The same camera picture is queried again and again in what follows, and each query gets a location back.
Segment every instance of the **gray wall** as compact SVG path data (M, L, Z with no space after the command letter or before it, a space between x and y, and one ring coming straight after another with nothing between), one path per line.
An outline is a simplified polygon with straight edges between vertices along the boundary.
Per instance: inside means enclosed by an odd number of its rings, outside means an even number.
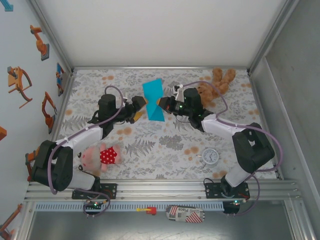
M270 131L284 148L285 179L296 180L320 236L320 1L301 0L252 80Z
M266 59L320 192L320 1L300 1Z

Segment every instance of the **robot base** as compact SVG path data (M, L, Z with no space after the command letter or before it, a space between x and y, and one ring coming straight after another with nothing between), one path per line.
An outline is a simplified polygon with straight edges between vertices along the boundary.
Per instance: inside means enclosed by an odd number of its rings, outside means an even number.
M205 187L205 195L207 199L249 199L250 198L250 193L249 193L249 188L248 184L243 182L239 184L236 187L236 191L234 192L234 195L232 196L226 196L222 189L221 189L221 183L211 183L211 182L206 182L204 184Z
M116 199L117 196L117 184L116 183L101 183L101 190L100 193L103 194L107 194L109 196L110 199ZM82 191L77 191L77 190L73 190L72 191L72 199L81 199L81 200L87 200L87 199L92 199L95 196L97 196L96 194L91 194L91 193L86 193L86 192L82 192ZM98 199L106 199L106 197L104 197L103 195L100 195Z

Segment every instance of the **white wall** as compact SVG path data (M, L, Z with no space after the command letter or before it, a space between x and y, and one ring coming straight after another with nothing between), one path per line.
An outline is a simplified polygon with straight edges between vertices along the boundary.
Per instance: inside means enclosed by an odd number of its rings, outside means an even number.
M285 0L37 0L74 66L246 66Z
M58 111L63 95L58 97L56 68L59 62L52 46L50 57L41 61L36 47L36 38L30 33L30 25L38 27L26 1L10 0L13 12L5 12L0 5L0 126L7 130L7 136L0 141L0 224L17 208L25 197L28 186L28 171L25 154L31 153L42 141L50 139L45 117L42 114L42 101L47 91ZM40 37L48 43L45 35ZM19 109L25 100L18 93L8 93L7 67L21 67L31 81L32 87L25 91L31 102ZM47 104L47 113L54 114Z

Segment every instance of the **red polka dot fabric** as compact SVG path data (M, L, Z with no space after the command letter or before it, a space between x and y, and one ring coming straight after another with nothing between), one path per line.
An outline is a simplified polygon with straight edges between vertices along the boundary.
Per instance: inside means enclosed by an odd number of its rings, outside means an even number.
M115 164L115 159L118 154L113 147L110 147L100 152L100 162L103 164Z

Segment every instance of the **white floral mat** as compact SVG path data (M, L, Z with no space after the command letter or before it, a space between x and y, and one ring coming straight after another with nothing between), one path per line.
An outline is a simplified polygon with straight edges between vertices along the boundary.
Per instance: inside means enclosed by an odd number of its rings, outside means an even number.
M142 84L162 79L165 96L172 96L172 87L199 79L211 81L212 69L101 69L78 70L65 111L59 138L69 136L87 125L98 110L98 100L107 85L118 87L129 100L143 96ZM119 94L110 89L109 93ZM237 70L236 77L225 94L229 105L224 119L242 124L261 123L247 71ZM221 99L214 99L208 109L224 109ZM115 144L122 148L122 164L109 165L102 179L219 179L236 163L233 143L214 134L202 133L182 123L186 118L164 114L165 122L149 121L146 109L135 123L114 125L114 130L102 140L107 147ZM220 159L214 168L202 164L200 155L205 148L214 148ZM73 160L74 168L80 164ZM271 168L271 162L263 168ZM259 178L275 179L274 172L257 173Z

